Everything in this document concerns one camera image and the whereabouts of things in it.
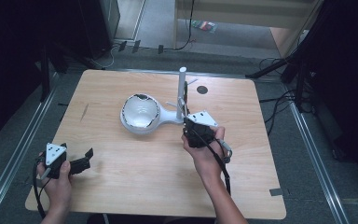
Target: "black controller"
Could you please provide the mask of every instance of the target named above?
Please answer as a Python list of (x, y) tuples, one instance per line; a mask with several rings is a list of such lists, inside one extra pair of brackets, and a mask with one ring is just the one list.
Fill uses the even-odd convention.
[[(92, 148), (85, 154), (85, 157), (82, 159), (78, 159), (75, 161), (71, 161), (71, 171), (69, 175), (77, 175), (82, 173), (84, 170), (90, 168), (90, 159), (94, 155)], [(45, 168), (50, 168), (51, 171), (48, 173), (47, 177), (58, 179), (60, 177), (60, 169), (62, 163), (66, 161), (66, 151), (61, 154), (59, 158), (57, 158), (51, 165), (46, 166)]]
[(184, 119), (183, 134), (187, 138), (190, 147), (206, 147), (200, 137), (209, 145), (214, 140), (213, 130), (206, 125), (193, 122), (191, 119)]

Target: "gray floor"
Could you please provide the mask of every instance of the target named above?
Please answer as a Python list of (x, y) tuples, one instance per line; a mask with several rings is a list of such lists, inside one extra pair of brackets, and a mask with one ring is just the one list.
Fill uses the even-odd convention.
[[(141, 23), (137, 35), (137, 39), (142, 40), (142, 45), (149, 48), (156, 48), (153, 46), (157, 44), (169, 46), (172, 43), (170, 42), (172, 41), (172, 36), (168, 29), (162, 29), (162, 25), (156, 25), (158, 21), (148, 22), (147, 20), (149, 16), (153, 18), (155, 14), (151, 13), (152, 15), (148, 15), (148, 12), (152, 11), (150, 8), (153, 5), (151, 4), (158, 2), (160, 1), (147, 1), (143, 23)], [(160, 22), (167, 22), (169, 25), (168, 20), (160, 20)], [(188, 71), (191, 72), (243, 78), (244, 74), (251, 74), (259, 70), (260, 59), (276, 58), (277, 55), (279, 56), (276, 48), (273, 48), (274, 44), (268, 28), (255, 27), (248, 29), (248, 37), (253, 37), (244, 38), (242, 41), (243, 35), (228, 35), (227, 32), (217, 33), (219, 29), (223, 31), (228, 26), (230, 25), (218, 24), (215, 34), (200, 32), (201, 35), (207, 35), (207, 37), (197, 37), (197, 43), (193, 43), (192, 48), (190, 48), (190, 45), (189, 49), (184, 51), (166, 51), (163, 54), (157, 54), (156, 49), (140, 49), (137, 53), (131, 53), (131, 47), (122, 52), (118, 52), (115, 49), (112, 51), (115, 62), (108, 69), (177, 71), (179, 67), (187, 66)], [(181, 36), (178, 38), (179, 40), (184, 40), (186, 31), (179, 34), (179, 36)], [(223, 47), (226, 51), (222, 49), (218, 50), (218, 53), (213, 52), (214, 46), (217, 49), (225, 46), (225, 42), (221, 42), (222, 40), (229, 40), (230, 46), (233, 47)], [(203, 47), (197, 48), (196, 46), (199, 43), (208, 45), (202, 45)], [(236, 51), (234, 50), (237, 49), (235, 46), (241, 46), (238, 48), (242, 49), (244, 47), (248, 50), (245, 52), (242, 52), (242, 50)], [(108, 63), (110, 60), (110, 56), (107, 54), (100, 62)], [(57, 91), (52, 98), (48, 113), (43, 118), (21, 162), (19, 171), (15, 174), (6, 197), (1, 203), (0, 223), (36, 223), (40, 221), (40, 217), (36, 212), (31, 212), (24, 208), (24, 203), (31, 189), (30, 177), (34, 157), (39, 151), (43, 150), (46, 142), (53, 139), (60, 125), (60, 119), (66, 109), (64, 105), (60, 104), (68, 104), (70, 102), (76, 84), (85, 70), (85, 67), (81, 64), (71, 60), (69, 62), (71, 67), (67, 74), (60, 75), (61, 78), (58, 82)], [(257, 80), (256, 89), (259, 99), (276, 98), (284, 92), (284, 86), (279, 81), (279, 74), (275, 72)], [(17, 143), (21, 140), (29, 120), (39, 106), (39, 96), (40, 89), (37, 89), (11, 118), (2, 132), (0, 132), (0, 174), (4, 171)], [(273, 103), (261, 104), (261, 109), (266, 119), (272, 113)], [(313, 139), (319, 149), (325, 167), (337, 188), (337, 193), (344, 204), (350, 222), (358, 223), (358, 165), (352, 162), (340, 162), (333, 159), (331, 147), (324, 136), (317, 118), (312, 114), (304, 114), (304, 117), (308, 122), (308, 127), (312, 132)], [(318, 176), (313, 168), (303, 138), (290, 109), (286, 109), (277, 115), (269, 141), (280, 184), (284, 190), (283, 198), (286, 205), (287, 217), (284, 220), (275, 221), (252, 219), (250, 223), (335, 223), (324, 191), (321, 188)], [(89, 214), (72, 213), (67, 223), (86, 223), (88, 216)]]
[(145, 2), (146, 0), (117, 0), (121, 13), (115, 38), (133, 40), (136, 37), (145, 11)]

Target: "white rod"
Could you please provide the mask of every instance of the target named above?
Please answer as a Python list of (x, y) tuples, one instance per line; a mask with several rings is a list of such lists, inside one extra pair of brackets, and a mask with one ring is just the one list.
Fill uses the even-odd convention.
[[(183, 91), (185, 89), (186, 81), (186, 70), (187, 69), (185, 67), (181, 67), (179, 69), (178, 98), (176, 99), (176, 102), (179, 102), (180, 99), (183, 99)], [(179, 106), (179, 104), (176, 108), (176, 118), (182, 119), (182, 108), (181, 106)]]

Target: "finger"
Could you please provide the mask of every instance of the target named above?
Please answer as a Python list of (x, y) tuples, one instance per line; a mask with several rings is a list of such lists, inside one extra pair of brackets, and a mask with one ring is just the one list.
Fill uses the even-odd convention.
[(43, 162), (39, 162), (39, 164), (37, 164), (36, 170), (39, 176), (42, 176), (46, 171), (45, 164)]
[(214, 134), (214, 137), (217, 138), (217, 139), (224, 139), (225, 138), (225, 132), (226, 132), (226, 128), (221, 126), (221, 127), (218, 127), (215, 134)]
[(69, 172), (71, 171), (71, 163), (69, 161), (64, 161), (60, 168), (60, 177), (59, 181), (62, 183), (69, 181)]
[(188, 140), (187, 140), (187, 138), (185, 137), (184, 134), (182, 134), (182, 140), (183, 140), (183, 148), (188, 151), (190, 146), (188, 145)]
[(213, 131), (214, 133), (216, 133), (216, 131), (217, 131), (217, 129), (218, 129), (219, 127), (210, 126), (210, 128), (212, 129), (212, 131)]

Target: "human hand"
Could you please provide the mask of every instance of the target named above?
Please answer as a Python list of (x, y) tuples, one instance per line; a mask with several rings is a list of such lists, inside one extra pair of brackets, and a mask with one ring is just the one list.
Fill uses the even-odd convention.
[[(72, 198), (72, 185), (69, 177), (71, 170), (71, 163), (65, 161), (62, 163), (60, 169), (59, 179), (42, 180), (42, 184), (45, 186), (45, 192), (48, 195), (50, 201), (50, 207), (48, 215), (45, 217), (44, 222), (47, 223), (63, 223), (70, 208)], [(45, 173), (45, 164), (39, 163), (37, 165), (37, 172), (41, 176)]]
[[(222, 140), (224, 139), (225, 130), (226, 130), (224, 127), (218, 127), (218, 128), (211, 127), (211, 129), (213, 130), (214, 137), (216, 139), (222, 139)], [(201, 148), (190, 147), (188, 145), (187, 138), (184, 135), (182, 135), (182, 140), (184, 143), (183, 148), (193, 158), (194, 165), (196, 166), (196, 170), (199, 173), (201, 179), (220, 180), (222, 169), (220, 168), (219, 164), (214, 158), (211, 150), (207, 147), (201, 147)], [(217, 153), (217, 155), (219, 155), (221, 159), (223, 159), (224, 150), (220, 147), (220, 145), (216, 141), (213, 141), (210, 144), (210, 147), (213, 149), (215, 153)]]

